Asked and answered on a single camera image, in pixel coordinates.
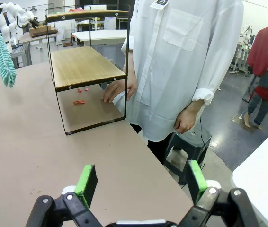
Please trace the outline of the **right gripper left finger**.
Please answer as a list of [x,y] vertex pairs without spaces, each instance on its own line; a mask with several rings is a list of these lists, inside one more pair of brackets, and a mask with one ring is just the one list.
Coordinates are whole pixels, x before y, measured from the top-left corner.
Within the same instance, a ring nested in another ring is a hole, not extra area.
[[77,185],[58,198],[39,196],[27,220],[27,227],[61,227],[65,221],[73,221],[77,227],[100,227],[101,223],[90,211],[98,183],[93,164],[85,165]]

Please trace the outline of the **black background robot gripper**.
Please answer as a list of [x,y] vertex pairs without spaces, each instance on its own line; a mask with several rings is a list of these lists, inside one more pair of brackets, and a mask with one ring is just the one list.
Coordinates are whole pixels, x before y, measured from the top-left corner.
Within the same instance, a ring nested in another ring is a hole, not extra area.
[[38,17],[32,17],[29,19],[29,23],[32,28],[37,29],[39,27],[40,22],[38,21]]

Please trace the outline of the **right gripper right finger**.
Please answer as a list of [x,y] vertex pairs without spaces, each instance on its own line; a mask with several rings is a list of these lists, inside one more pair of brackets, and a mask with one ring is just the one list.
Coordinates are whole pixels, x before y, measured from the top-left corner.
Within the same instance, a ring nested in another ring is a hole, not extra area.
[[227,227],[258,227],[258,219],[242,188],[229,192],[206,181],[197,161],[188,160],[185,174],[193,206],[179,227],[204,227],[211,216],[219,216]]

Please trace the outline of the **person's left hand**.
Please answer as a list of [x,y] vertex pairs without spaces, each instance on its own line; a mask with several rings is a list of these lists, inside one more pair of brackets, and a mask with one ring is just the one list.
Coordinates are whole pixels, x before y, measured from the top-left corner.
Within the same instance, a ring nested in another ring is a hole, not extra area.
[[194,109],[184,109],[182,110],[175,121],[174,129],[178,134],[183,134],[188,130],[192,129],[195,125],[197,118],[197,110]]

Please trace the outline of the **person's right hand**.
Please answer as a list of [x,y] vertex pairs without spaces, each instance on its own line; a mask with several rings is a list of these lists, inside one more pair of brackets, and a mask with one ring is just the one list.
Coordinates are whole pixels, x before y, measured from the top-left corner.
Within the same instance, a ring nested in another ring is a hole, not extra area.
[[104,102],[112,103],[117,95],[126,91],[126,100],[129,101],[137,88],[138,84],[136,79],[129,79],[128,81],[125,79],[116,80],[107,85],[101,99]]

